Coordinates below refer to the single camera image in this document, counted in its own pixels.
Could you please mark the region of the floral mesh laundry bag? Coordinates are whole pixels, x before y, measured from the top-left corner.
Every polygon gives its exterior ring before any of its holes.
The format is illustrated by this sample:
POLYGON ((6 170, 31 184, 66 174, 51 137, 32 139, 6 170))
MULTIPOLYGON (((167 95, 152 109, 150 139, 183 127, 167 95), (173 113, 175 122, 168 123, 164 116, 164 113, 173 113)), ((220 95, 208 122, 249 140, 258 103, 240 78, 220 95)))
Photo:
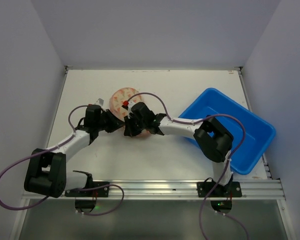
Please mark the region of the floral mesh laundry bag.
MULTIPOLYGON (((139 91, 132 87, 124 87, 117 90, 109 99, 109 110, 113 115, 115 115, 119 120, 124 121, 124 117, 128 115, 128 111, 122 108, 124 101, 127 101, 131 96, 138 94, 139 91)), ((144 102, 144 98, 138 95, 132 99, 134 103, 144 102)), ((147 138, 150 133, 147 130, 143 130, 136 137, 147 138)))

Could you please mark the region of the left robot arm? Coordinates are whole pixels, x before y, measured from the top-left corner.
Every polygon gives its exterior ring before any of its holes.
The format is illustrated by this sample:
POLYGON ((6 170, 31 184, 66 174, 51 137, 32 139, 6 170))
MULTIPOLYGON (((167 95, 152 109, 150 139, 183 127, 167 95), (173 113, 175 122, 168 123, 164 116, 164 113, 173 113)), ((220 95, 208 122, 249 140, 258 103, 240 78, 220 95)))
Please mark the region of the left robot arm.
POLYGON ((30 156, 24 180, 27 192, 58 198, 65 191, 92 191, 93 177, 90 173, 67 171, 68 161, 78 152, 90 146, 99 133, 113 133, 124 126, 108 109, 100 105, 84 105, 84 117, 77 126, 72 123, 68 138, 47 149, 35 149, 30 156))

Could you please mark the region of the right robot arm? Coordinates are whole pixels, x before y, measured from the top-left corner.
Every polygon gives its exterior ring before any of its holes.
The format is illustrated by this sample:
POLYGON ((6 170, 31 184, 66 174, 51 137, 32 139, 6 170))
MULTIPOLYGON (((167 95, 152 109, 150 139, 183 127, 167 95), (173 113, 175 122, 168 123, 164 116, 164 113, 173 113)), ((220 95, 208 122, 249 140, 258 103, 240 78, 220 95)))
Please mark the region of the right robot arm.
POLYGON ((165 113, 154 114, 144 102, 124 101, 123 109, 128 111, 124 117, 124 135, 135 137, 144 131, 152 135, 175 135, 194 140, 204 156, 212 161, 214 182, 221 186, 232 180, 230 156, 233 135, 215 118, 200 121, 184 118, 169 119, 165 113))

